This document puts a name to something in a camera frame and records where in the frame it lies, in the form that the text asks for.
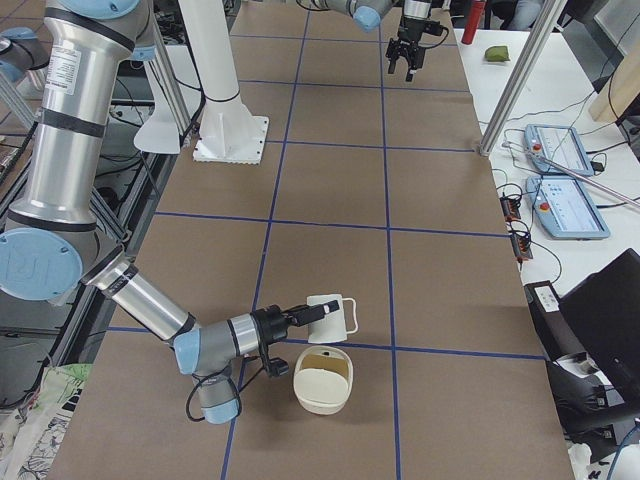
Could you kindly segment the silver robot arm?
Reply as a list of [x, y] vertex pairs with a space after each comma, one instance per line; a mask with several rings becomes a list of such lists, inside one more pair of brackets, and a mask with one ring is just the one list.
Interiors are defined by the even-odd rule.
[[150, 39], [151, 4], [50, 1], [45, 22], [54, 44], [26, 189], [1, 236], [1, 288], [23, 300], [51, 300], [80, 283], [100, 289], [173, 349], [203, 419], [226, 423], [242, 410], [232, 361], [257, 352], [270, 376], [284, 375], [287, 363], [270, 358], [269, 346], [339, 304], [273, 305], [201, 326], [147, 280], [97, 229], [90, 197], [118, 66]]
[[441, 36], [444, 32], [449, 32], [440, 21], [431, 17], [431, 1], [319, 0], [297, 1], [296, 4], [311, 12], [334, 11], [344, 14], [364, 32], [373, 31], [393, 8], [400, 8], [397, 36], [389, 40], [385, 57], [389, 62], [389, 74], [395, 72], [400, 58], [406, 60], [406, 82], [412, 82], [414, 75], [424, 65], [428, 47], [421, 44], [422, 36]]

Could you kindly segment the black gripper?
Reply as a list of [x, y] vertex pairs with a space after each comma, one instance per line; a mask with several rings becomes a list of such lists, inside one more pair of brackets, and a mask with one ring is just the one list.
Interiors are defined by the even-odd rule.
[[316, 322], [338, 310], [339, 303], [332, 300], [318, 305], [297, 305], [287, 310], [271, 305], [252, 311], [251, 316], [258, 332], [259, 354], [267, 356], [270, 345], [287, 338], [289, 327], [301, 326], [302, 316], [304, 322]]
[[414, 75], [423, 66], [425, 47], [419, 42], [424, 33], [425, 23], [429, 19], [430, 1], [408, 0], [402, 2], [402, 14], [398, 26], [397, 37], [389, 41], [386, 58], [389, 61], [387, 73], [395, 73], [400, 57], [407, 61], [406, 82], [412, 82]]

